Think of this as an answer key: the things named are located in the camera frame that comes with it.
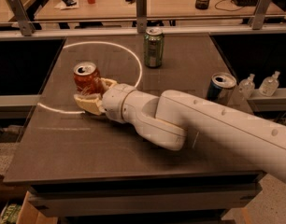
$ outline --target plastic bottle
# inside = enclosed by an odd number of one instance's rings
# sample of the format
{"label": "plastic bottle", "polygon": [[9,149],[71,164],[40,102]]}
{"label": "plastic bottle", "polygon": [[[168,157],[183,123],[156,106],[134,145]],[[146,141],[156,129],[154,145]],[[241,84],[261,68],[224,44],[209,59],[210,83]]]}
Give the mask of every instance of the plastic bottle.
{"label": "plastic bottle", "polygon": [[245,99],[250,98],[255,89],[255,84],[253,82],[254,77],[254,74],[250,74],[248,78],[245,78],[239,82],[238,90]]}
{"label": "plastic bottle", "polygon": [[264,79],[263,83],[259,88],[259,93],[264,96],[272,96],[279,86],[278,77],[280,75],[279,71],[275,71],[272,77],[267,77]]}

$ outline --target metal post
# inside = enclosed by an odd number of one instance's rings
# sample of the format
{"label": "metal post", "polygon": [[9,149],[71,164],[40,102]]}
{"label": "metal post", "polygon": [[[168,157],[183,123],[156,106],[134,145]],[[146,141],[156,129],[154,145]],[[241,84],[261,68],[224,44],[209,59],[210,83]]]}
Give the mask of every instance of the metal post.
{"label": "metal post", "polygon": [[21,0],[8,0],[8,3],[14,13],[14,16],[20,26],[21,34],[30,36],[35,30],[34,25],[30,22],[28,15],[23,8]]}
{"label": "metal post", "polygon": [[147,0],[136,0],[136,29],[144,34],[147,27]]}
{"label": "metal post", "polygon": [[253,30],[259,30],[262,29],[265,21],[265,13],[268,9],[268,6],[270,5],[272,0],[258,0],[254,17],[250,18],[249,20],[249,26]]}

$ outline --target green soda can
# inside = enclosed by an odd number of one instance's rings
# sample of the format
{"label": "green soda can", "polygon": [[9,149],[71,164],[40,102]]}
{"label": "green soda can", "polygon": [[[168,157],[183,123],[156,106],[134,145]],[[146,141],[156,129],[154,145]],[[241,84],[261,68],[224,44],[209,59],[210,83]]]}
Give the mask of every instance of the green soda can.
{"label": "green soda can", "polygon": [[159,27],[146,29],[144,34],[144,64],[150,68],[162,65],[164,34]]}

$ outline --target red soda can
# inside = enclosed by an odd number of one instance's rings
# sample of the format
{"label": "red soda can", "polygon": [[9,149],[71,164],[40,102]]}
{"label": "red soda can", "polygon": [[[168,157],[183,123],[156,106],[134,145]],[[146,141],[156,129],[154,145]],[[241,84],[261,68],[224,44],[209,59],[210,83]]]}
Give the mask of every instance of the red soda can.
{"label": "red soda can", "polygon": [[102,95],[105,92],[100,72],[94,63],[84,62],[77,64],[74,68],[74,79],[77,90],[83,95],[92,93],[100,93]]}

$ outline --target black cup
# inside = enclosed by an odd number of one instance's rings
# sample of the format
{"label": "black cup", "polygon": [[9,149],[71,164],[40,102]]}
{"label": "black cup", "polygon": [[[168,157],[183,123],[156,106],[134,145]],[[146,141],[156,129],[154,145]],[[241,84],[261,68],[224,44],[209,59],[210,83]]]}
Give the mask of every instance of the black cup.
{"label": "black cup", "polygon": [[208,9],[208,5],[209,5],[209,0],[196,0],[196,4],[195,7],[197,9]]}

